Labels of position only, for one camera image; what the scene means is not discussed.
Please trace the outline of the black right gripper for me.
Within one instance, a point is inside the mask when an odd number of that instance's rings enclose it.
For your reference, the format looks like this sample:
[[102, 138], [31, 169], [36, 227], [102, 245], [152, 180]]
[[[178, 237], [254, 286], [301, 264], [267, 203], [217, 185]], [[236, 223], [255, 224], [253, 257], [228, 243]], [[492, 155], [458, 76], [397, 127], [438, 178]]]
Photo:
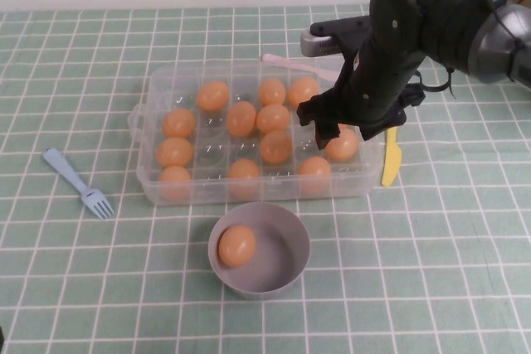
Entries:
[[319, 36], [331, 37], [344, 58], [334, 86], [296, 110], [301, 126], [314, 123], [319, 150], [339, 137], [339, 124], [360, 127], [368, 141], [406, 123], [400, 97], [425, 58], [422, 21], [419, 0], [370, 0], [365, 17], [319, 24]]

